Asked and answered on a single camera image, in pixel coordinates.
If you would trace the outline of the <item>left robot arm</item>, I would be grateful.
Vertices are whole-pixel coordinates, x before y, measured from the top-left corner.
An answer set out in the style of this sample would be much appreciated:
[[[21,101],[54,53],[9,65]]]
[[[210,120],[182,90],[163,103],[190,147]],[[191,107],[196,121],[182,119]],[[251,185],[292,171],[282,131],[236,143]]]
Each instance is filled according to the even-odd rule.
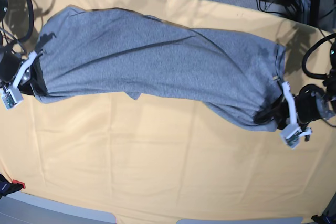
[[[335,122],[335,34],[295,32],[261,44],[251,55],[262,99],[255,131],[307,131],[314,121]]]

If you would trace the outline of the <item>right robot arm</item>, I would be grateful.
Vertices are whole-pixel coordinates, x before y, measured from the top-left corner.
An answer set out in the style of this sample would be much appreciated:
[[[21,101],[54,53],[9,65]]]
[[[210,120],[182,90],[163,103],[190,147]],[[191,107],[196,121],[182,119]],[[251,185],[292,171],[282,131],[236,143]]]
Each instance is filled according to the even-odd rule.
[[[1,0],[1,93],[45,94],[33,0]]]

